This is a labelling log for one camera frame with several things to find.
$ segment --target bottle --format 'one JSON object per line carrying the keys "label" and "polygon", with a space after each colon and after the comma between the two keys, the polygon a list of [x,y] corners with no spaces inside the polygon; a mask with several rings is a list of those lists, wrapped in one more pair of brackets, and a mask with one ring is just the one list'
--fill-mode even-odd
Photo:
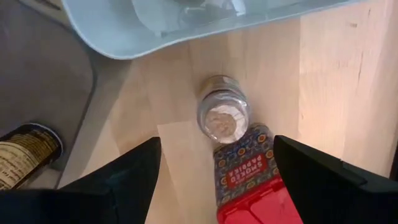
{"label": "bottle", "polygon": [[197,121],[209,138],[222,144],[236,142],[248,130],[249,114],[248,101],[236,80],[217,75],[205,82]]}

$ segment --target plastic bin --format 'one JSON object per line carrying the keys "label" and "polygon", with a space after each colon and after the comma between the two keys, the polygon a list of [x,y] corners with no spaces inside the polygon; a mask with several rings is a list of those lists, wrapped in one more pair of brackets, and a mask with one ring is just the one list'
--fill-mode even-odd
{"label": "plastic bin", "polygon": [[62,0],[78,35],[97,52],[132,59],[184,40],[358,0]]}

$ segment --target smoked paprika label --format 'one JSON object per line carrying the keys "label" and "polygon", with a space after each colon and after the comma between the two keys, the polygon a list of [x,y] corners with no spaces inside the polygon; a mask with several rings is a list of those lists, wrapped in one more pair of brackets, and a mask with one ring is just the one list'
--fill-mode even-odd
{"label": "smoked paprika label", "polygon": [[268,127],[254,124],[238,142],[215,151],[217,206],[225,205],[279,175],[273,143]]}

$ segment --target wooden countertop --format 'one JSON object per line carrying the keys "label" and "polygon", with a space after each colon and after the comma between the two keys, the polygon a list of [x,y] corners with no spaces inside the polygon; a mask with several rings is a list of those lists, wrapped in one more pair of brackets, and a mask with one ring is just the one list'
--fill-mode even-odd
{"label": "wooden countertop", "polygon": [[213,145],[198,88],[237,79],[255,121],[389,175],[398,123],[398,2],[373,0],[212,35],[134,61],[93,54],[97,90],[60,185],[151,136],[163,157],[147,223],[216,223]]}

